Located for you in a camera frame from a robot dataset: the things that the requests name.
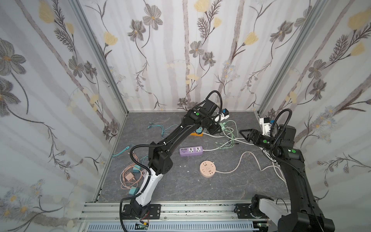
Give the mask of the orange power strip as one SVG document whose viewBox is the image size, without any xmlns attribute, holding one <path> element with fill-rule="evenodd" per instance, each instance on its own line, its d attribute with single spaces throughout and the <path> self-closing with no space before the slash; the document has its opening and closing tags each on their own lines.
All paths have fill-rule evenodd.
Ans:
<svg viewBox="0 0 371 232">
<path fill-rule="evenodd" d="M 192 135 L 192 136 L 203 136 L 203 132 L 201 132 L 201 133 L 193 132 L 190 135 Z"/>
</svg>

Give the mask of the green charger plug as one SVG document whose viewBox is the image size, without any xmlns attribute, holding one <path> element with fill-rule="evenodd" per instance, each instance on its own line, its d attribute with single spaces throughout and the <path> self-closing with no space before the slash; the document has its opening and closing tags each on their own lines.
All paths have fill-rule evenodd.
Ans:
<svg viewBox="0 0 371 232">
<path fill-rule="evenodd" d="M 225 130 L 225 123 L 219 123 L 220 127 L 221 127 L 221 130 L 224 131 Z"/>
</svg>

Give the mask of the purple power strip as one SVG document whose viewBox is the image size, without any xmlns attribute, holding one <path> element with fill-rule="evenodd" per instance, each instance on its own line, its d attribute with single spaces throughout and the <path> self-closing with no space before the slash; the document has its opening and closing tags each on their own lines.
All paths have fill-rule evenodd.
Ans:
<svg viewBox="0 0 371 232">
<path fill-rule="evenodd" d="M 188 148 L 180 148 L 180 157 L 189 157 L 189 156 L 199 156 L 203 154 L 203 147 L 188 147 Z"/>
</svg>

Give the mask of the pink round power strip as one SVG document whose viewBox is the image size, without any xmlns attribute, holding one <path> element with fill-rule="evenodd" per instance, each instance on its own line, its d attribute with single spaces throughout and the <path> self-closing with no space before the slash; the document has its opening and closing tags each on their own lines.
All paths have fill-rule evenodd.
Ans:
<svg viewBox="0 0 371 232">
<path fill-rule="evenodd" d="M 209 160 L 205 160 L 200 164 L 200 174 L 205 178 L 211 178 L 216 173 L 215 164 Z"/>
</svg>

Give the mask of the pink charger plug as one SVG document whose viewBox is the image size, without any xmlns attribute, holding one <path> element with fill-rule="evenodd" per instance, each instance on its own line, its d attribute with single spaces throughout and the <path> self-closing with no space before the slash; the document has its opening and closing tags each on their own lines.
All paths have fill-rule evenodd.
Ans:
<svg viewBox="0 0 371 232">
<path fill-rule="evenodd" d="M 129 172 L 129 173 L 125 174 L 124 179 L 127 182 L 133 182 L 135 180 L 135 176 L 134 176 L 133 173 Z"/>
</svg>

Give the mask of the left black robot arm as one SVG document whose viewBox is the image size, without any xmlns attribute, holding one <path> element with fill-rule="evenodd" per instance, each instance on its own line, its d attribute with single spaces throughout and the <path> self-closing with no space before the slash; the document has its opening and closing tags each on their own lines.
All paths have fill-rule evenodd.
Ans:
<svg viewBox="0 0 371 232">
<path fill-rule="evenodd" d="M 149 211 L 153 192 L 173 166 L 171 155 L 175 149 L 198 128 L 206 129 L 211 135 L 219 134 L 223 100 L 219 91 L 211 91 L 204 101 L 187 111 L 181 118 L 179 126 L 167 137 L 158 143 L 148 145 L 139 144 L 131 148 L 131 160 L 146 171 L 145 177 L 136 195 L 123 198 L 120 201 L 119 215 L 130 215 L 135 218 L 144 218 Z M 141 164 L 134 158 L 134 151 L 138 148 L 148 148 L 148 165 Z"/>
</svg>

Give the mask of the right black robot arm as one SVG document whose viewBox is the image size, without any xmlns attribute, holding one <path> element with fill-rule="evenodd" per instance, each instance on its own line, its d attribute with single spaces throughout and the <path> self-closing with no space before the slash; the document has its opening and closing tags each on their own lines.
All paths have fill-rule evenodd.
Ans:
<svg viewBox="0 0 371 232">
<path fill-rule="evenodd" d="M 255 129 L 240 130 L 239 134 L 248 142 L 265 149 L 269 157 L 280 166 L 290 196 L 289 211 L 279 208 L 270 197 L 256 194 L 248 207 L 254 218 L 267 217 L 280 232 L 333 232 L 333 220 L 326 218 L 318 206 L 305 172 L 305 160 L 302 152 L 294 148 L 296 129 L 288 123 L 292 116 L 291 109 L 282 110 L 277 117 L 285 112 L 288 117 L 284 124 L 277 125 L 275 119 L 270 132 L 264 135 Z"/>
</svg>

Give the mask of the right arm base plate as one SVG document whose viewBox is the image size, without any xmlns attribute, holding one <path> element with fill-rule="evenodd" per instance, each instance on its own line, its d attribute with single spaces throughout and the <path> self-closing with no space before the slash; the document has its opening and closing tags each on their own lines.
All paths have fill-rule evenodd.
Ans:
<svg viewBox="0 0 371 232">
<path fill-rule="evenodd" d="M 236 204 L 234 208 L 234 213 L 237 215 L 238 219 L 260 219 L 261 216 L 254 215 L 250 208 L 250 204 Z"/>
</svg>

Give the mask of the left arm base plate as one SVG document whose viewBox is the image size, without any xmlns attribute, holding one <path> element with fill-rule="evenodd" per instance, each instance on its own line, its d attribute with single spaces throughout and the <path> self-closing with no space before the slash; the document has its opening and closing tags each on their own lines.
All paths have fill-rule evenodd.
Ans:
<svg viewBox="0 0 371 232">
<path fill-rule="evenodd" d="M 123 220 L 129 219 L 159 219 L 161 204 L 148 204 L 144 207 L 136 205 L 124 205 L 120 213 Z"/>
</svg>

